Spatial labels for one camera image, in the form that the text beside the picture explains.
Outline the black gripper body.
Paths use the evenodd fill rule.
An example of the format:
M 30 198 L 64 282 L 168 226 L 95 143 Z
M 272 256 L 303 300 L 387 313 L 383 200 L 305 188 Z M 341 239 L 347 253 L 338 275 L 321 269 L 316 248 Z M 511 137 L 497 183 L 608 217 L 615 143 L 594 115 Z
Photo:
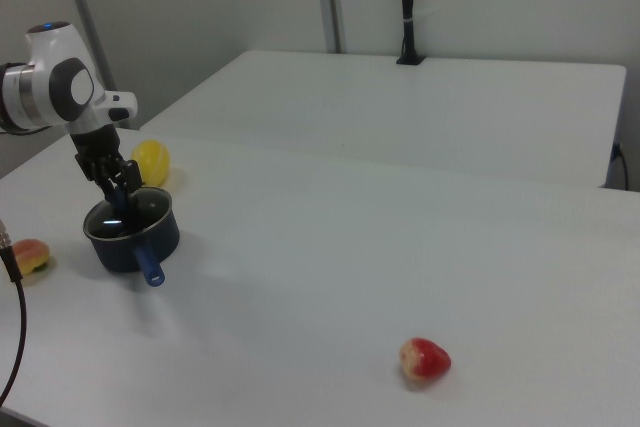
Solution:
M 99 183 L 105 180 L 120 189 L 127 181 L 143 183 L 137 162 L 121 155 L 120 137 L 114 125 L 70 137 L 77 151 L 75 159 L 79 167 L 87 180 L 99 188 Z

